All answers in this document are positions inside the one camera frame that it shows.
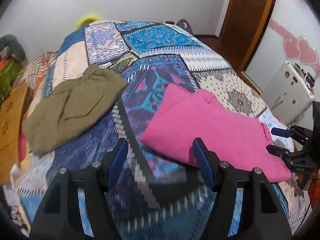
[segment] gray cloth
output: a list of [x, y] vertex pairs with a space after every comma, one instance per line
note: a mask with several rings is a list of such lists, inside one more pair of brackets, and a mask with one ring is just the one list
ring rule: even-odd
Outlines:
[[185, 19], [178, 21], [177, 26], [194, 36], [190, 24]]
[[[306, 214], [306, 211], [308, 209], [309, 203], [310, 203], [310, 198], [308, 195], [308, 191], [296, 189], [294, 200], [293, 200], [293, 206], [291, 208], [291, 213], [289, 216], [289, 224], [290, 224], [292, 234], [294, 234], [295, 231], [300, 226]], [[311, 211], [312, 211], [312, 208], [310, 206], [308, 210], [308, 214], [306, 215], [306, 218], [304, 219], [303, 223], [307, 220]]]
[[78, 137], [114, 105], [126, 85], [119, 74], [96, 64], [81, 78], [61, 82], [22, 123], [33, 153], [52, 152]]
[[0, 61], [13, 56], [17, 60], [24, 60], [26, 54], [17, 38], [12, 34], [4, 35], [0, 38]]

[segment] yellow fluffy object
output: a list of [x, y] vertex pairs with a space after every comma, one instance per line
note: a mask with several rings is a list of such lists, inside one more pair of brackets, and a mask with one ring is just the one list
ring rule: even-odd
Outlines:
[[78, 20], [75, 30], [78, 30], [84, 25], [87, 25], [99, 20], [101, 20], [101, 18], [96, 14], [90, 13], [90, 14], [84, 15]]

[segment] bed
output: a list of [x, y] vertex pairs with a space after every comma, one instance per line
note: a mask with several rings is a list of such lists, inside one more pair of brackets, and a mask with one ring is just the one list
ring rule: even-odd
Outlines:
[[[42, 158], [32, 154], [21, 135], [25, 168], [15, 188], [26, 223], [32, 224], [41, 198], [61, 167], [85, 168], [101, 160], [119, 138], [126, 138], [126, 162], [118, 184], [106, 195], [122, 239], [199, 239], [216, 194], [203, 185], [196, 168], [164, 158], [138, 140], [161, 104], [167, 84], [179, 84], [190, 92], [207, 89], [230, 111], [258, 117], [269, 129], [284, 126], [223, 57], [191, 34], [176, 25], [124, 21], [97, 21], [82, 27], [65, 38], [57, 53], [47, 52], [28, 65], [14, 84], [17, 89], [27, 82], [33, 90], [24, 118], [59, 83], [80, 77], [93, 63], [121, 74], [129, 85], [92, 128]], [[291, 139], [272, 139], [293, 151]], [[289, 217], [294, 189], [290, 182], [273, 183], [273, 188]], [[242, 193], [238, 189], [230, 236], [238, 230]], [[84, 231], [93, 236], [83, 189], [78, 190], [78, 198]]]

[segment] pink sweater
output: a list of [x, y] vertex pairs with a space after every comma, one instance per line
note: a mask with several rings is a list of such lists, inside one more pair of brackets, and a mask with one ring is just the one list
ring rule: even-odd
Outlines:
[[197, 166], [192, 153], [192, 142], [197, 137], [221, 161], [237, 169], [251, 171], [259, 167], [270, 182], [291, 177], [284, 162], [266, 150], [273, 142], [265, 124], [227, 110], [205, 89], [192, 94], [170, 83], [140, 141], [167, 157]]

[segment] gray stuffed animal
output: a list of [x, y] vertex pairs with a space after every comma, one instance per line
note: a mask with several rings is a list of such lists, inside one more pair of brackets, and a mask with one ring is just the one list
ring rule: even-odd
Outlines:
[[0, 61], [8, 57], [13, 57], [19, 61], [24, 60], [26, 57], [23, 47], [12, 34], [0, 38]]

